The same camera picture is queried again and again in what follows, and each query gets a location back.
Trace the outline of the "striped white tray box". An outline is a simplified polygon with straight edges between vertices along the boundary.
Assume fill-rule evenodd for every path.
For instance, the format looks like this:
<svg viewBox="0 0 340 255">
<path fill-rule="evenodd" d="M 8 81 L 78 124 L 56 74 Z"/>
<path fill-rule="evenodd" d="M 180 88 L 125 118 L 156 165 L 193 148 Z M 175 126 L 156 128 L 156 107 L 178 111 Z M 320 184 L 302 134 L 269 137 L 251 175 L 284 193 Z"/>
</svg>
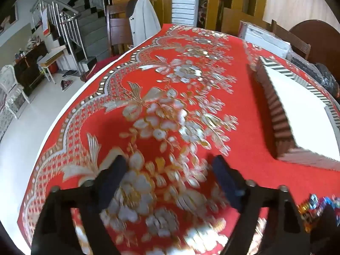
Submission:
<svg viewBox="0 0 340 255">
<path fill-rule="evenodd" d="M 260 57 L 256 75 L 270 111 L 281 161 L 339 170 L 339 113 L 335 102 L 299 75 Z"/>
</svg>

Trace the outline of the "black plastic bag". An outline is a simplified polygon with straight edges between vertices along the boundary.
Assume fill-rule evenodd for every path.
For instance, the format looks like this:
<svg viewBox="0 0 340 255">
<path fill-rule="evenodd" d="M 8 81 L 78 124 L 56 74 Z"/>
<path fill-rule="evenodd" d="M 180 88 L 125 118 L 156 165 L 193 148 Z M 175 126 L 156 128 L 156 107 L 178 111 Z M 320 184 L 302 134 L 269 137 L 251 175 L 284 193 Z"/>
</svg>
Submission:
<svg viewBox="0 0 340 255">
<path fill-rule="evenodd" d="M 328 68 L 321 64 L 316 63 L 315 66 L 322 75 L 321 85 L 325 88 L 335 99 L 339 99 L 339 83 L 328 70 Z"/>
</svg>

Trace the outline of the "wooden slat chair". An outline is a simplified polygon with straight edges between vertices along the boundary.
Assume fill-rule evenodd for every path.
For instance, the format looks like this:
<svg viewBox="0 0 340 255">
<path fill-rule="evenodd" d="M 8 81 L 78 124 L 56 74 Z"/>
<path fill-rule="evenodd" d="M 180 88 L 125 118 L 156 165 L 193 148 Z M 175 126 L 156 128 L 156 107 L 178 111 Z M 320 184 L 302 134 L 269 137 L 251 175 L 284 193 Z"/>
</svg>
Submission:
<svg viewBox="0 0 340 255">
<path fill-rule="evenodd" d="M 293 50 L 298 50 L 300 53 L 300 56 L 304 57 L 305 60 L 308 59 L 309 53 L 311 51 L 311 45 L 307 44 L 305 41 L 302 41 L 300 38 L 298 38 L 293 33 L 287 31 L 283 27 L 277 24 L 277 21 L 272 20 L 271 21 L 271 29 L 272 33 L 275 34 L 280 39 L 287 41 L 291 44 L 293 47 Z"/>
</svg>

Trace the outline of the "red floral tablecloth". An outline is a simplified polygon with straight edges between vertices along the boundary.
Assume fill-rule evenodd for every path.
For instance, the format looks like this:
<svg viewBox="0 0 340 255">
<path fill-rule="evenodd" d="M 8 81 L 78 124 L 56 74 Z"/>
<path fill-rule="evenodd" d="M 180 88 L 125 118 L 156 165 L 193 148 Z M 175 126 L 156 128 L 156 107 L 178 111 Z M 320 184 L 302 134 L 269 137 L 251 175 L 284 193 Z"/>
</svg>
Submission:
<svg viewBox="0 0 340 255">
<path fill-rule="evenodd" d="M 117 155 L 129 169 L 100 216 L 123 254 L 221 252 L 237 213 L 211 171 L 215 155 L 264 187 L 287 185 L 296 202 L 339 195 L 338 171 L 275 158 L 259 57 L 306 79 L 249 42 L 181 25 L 164 25 L 101 68 L 44 138 L 18 217 L 25 241 L 53 186 L 78 187 Z"/>
</svg>

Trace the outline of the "round dark wooden tabletop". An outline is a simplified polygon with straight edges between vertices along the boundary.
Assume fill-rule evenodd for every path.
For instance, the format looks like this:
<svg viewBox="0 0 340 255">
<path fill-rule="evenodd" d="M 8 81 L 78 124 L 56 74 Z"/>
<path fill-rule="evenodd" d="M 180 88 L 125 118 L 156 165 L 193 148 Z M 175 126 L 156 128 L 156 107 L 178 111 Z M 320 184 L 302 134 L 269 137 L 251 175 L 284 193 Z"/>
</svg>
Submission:
<svg viewBox="0 0 340 255">
<path fill-rule="evenodd" d="M 306 20 L 295 25 L 289 32 L 311 45 L 308 61 L 325 65 L 339 82 L 339 31 L 324 21 Z"/>
</svg>

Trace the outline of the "white cardboard box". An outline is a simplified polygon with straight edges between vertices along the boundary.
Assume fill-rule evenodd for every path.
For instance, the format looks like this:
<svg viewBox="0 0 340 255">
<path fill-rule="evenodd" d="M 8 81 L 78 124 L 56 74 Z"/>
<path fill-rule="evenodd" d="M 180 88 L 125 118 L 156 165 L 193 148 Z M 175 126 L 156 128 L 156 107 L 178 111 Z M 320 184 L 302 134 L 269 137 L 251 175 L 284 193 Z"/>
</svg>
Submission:
<svg viewBox="0 0 340 255">
<path fill-rule="evenodd" d="M 289 42 L 276 37 L 276 35 L 253 23 L 245 21 L 240 21 L 238 37 L 284 59 L 292 50 Z"/>
</svg>

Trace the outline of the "small white desk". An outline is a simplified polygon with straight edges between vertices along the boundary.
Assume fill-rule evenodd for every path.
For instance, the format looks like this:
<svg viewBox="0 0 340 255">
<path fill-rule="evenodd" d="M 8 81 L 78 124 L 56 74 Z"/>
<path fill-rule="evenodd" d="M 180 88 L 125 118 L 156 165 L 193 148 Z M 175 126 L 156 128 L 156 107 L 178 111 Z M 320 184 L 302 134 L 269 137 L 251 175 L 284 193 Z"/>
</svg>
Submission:
<svg viewBox="0 0 340 255">
<path fill-rule="evenodd" d="M 49 82 L 52 81 L 54 84 L 56 84 L 56 82 L 51 74 L 49 67 L 53 63 L 55 63 L 60 57 L 65 55 L 65 49 L 66 49 L 65 45 L 61 45 L 60 47 L 53 48 L 50 53 L 47 53 L 44 57 L 42 57 L 41 59 L 37 61 L 38 66 L 43 71 L 47 80 Z"/>
</svg>

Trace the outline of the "metal stair railing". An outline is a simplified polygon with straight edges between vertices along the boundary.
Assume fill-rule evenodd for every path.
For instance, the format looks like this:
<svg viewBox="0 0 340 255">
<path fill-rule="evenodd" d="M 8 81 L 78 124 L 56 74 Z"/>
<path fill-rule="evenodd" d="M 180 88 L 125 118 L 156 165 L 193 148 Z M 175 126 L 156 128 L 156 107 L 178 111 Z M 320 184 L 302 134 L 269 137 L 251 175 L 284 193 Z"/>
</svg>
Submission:
<svg viewBox="0 0 340 255">
<path fill-rule="evenodd" d="M 77 71 L 84 72 L 82 60 L 87 60 L 84 42 L 78 19 L 81 13 L 60 0 L 37 0 L 30 9 L 32 24 L 35 29 L 43 24 L 43 11 L 47 12 L 47 24 L 58 32 L 58 37 L 66 43 Z"/>
</svg>

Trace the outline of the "white ornate chair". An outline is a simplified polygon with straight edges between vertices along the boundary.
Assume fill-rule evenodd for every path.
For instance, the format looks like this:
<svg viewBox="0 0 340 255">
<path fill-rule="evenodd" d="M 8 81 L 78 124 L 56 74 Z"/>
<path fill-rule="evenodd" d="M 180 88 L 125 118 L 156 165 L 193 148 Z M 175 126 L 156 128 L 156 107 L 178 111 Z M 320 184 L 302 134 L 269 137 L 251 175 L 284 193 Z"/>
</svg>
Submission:
<svg viewBox="0 0 340 255">
<path fill-rule="evenodd" d="M 18 83 L 14 67 L 12 65 L 5 65 L 1 69 L 0 84 L 1 89 L 6 93 L 5 107 L 14 116 L 15 119 L 18 119 L 15 111 L 13 111 L 13 109 L 11 108 L 11 106 L 15 104 L 15 100 L 17 100 L 17 98 L 21 94 L 28 104 L 30 104 L 31 102 L 24 92 L 24 87 L 20 83 Z"/>
</svg>

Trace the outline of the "pile of colourful jewelry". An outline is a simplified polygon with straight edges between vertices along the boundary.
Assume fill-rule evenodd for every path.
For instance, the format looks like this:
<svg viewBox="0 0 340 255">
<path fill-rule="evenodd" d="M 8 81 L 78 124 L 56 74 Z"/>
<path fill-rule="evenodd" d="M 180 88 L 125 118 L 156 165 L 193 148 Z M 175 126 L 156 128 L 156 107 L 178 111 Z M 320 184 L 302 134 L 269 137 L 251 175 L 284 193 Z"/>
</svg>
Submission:
<svg viewBox="0 0 340 255">
<path fill-rule="evenodd" d="M 317 221 L 321 217 L 327 205 L 330 205 L 335 211 L 336 225 L 338 227 L 339 197 L 332 195 L 331 197 L 323 196 L 318 198 L 317 195 L 310 194 L 308 199 L 304 200 L 297 206 L 306 232 L 311 232 L 311 230 L 316 226 Z"/>
</svg>

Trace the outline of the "dark wooden chair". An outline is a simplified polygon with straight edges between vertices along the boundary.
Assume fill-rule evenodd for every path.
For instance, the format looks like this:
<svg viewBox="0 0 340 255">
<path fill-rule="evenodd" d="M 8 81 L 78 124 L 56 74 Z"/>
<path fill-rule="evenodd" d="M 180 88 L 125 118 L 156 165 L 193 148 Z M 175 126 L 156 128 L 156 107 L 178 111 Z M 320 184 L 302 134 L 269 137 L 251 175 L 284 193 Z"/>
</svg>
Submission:
<svg viewBox="0 0 340 255">
<path fill-rule="evenodd" d="M 126 17 L 127 3 L 107 5 L 108 50 L 111 57 L 125 53 L 133 47 L 129 19 Z"/>
</svg>

